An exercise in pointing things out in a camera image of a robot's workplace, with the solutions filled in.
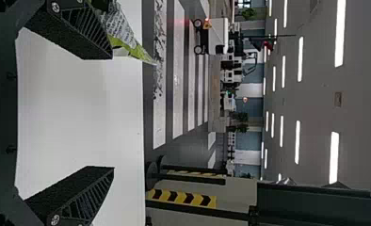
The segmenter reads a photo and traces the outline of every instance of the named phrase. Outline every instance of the yellow black hazard stripe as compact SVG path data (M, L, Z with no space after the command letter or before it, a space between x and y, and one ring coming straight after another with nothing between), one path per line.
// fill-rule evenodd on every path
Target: yellow black hazard stripe
M197 177L212 177L212 178L223 178L226 175L223 174L215 174L210 172L192 172L192 171L175 171L169 170L168 174L182 174L184 176L197 176Z
M191 205L210 209L216 209L217 205L216 196L206 196L196 193L186 193L161 189L153 189L149 191L147 194L147 200Z

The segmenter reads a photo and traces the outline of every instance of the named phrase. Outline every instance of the white wall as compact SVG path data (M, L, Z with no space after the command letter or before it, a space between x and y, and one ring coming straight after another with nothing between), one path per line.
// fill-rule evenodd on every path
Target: white wall
M121 3L141 40L141 0ZM94 225L144 225L142 63L81 60L26 29L16 43L20 195L87 165L115 167Z
M236 92L237 98L244 97L263 97L263 86L257 83L241 84Z
M234 163L242 165L261 165L261 152L257 150L243 151L235 150Z

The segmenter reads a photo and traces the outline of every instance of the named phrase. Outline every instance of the screw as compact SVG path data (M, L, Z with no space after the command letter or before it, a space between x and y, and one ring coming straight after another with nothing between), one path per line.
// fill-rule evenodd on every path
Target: screw
M51 7L53 8L53 11L55 13L59 13L60 12L60 7L59 7L59 4L58 3L56 3L56 2L51 3Z
M9 154L16 153L16 151L18 151L18 149L13 145L9 145L6 148L6 153L9 153Z
M59 215L55 215L55 216L51 219L51 225L56 226L58 223L59 223Z

